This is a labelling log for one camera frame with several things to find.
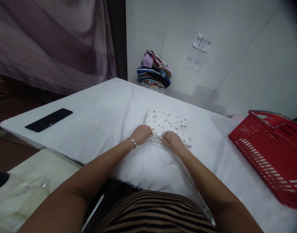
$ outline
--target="bracelet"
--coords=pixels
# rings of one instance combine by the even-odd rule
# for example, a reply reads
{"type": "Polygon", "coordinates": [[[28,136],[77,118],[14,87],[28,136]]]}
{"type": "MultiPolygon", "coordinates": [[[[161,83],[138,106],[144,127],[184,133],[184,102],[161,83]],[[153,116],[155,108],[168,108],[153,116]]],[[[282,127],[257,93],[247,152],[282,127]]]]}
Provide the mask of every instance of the bracelet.
{"type": "Polygon", "coordinates": [[[133,142],[133,144],[135,145],[135,147],[133,149],[135,149],[137,147],[136,142],[131,137],[128,137],[128,139],[130,139],[133,142]]]}

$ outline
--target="white printed cloth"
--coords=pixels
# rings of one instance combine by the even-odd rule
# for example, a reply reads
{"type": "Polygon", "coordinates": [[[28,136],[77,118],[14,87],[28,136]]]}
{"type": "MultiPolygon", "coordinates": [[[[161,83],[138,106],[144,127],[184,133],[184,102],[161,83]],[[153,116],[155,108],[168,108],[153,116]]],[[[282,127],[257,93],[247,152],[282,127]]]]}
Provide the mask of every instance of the white printed cloth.
{"type": "Polygon", "coordinates": [[[189,123],[185,118],[170,115],[168,113],[149,111],[145,124],[150,126],[153,131],[151,140],[162,143],[162,135],[167,131],[173,131],[180,136],[186,148],[191,148],[192,141],[188,132],[189,123]]]}

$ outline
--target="red plastic basket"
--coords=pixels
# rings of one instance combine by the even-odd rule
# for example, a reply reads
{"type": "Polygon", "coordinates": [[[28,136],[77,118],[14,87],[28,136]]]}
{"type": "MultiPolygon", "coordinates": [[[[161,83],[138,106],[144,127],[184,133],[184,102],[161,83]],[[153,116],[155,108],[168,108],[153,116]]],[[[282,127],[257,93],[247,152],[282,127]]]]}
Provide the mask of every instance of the red plastic basket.
{"type": "Polygon", "coordinates": [[[297,123],[250,110],[228,136],[281,204],[297,209],[297,123]]]}

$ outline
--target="black smartphone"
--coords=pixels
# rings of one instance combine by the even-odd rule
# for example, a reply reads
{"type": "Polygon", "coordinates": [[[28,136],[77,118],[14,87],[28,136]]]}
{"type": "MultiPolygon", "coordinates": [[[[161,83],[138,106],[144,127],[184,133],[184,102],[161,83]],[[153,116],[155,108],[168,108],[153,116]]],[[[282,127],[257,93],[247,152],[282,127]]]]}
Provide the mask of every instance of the black smartphone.
{"type": "Polygon", "coordinates": [[[72,111],[62,108],[52,114],[43,117],[42,119],[39,119],[38,121],[33,122],[30,125],[27,125],[25,128],[33,130],[35,132],[41,132],[49,126],[52,126],[53,124],[62,120],[63,118],[71,115],[72,113],[72,111]]]}

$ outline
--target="pile of clothes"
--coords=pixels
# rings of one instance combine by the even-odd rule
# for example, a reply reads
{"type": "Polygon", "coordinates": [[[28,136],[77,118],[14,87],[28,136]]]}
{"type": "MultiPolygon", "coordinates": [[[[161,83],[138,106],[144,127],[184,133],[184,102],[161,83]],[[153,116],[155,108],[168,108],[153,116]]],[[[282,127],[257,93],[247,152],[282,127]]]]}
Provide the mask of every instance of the pile of clothes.
{"type": "Polygon", "coordinates": [[[171,79],[167,64],[153,50],[146,50],[141,64],[137,69],[137,82],[142,83],[143,87],[164,93],[171,79]]]}

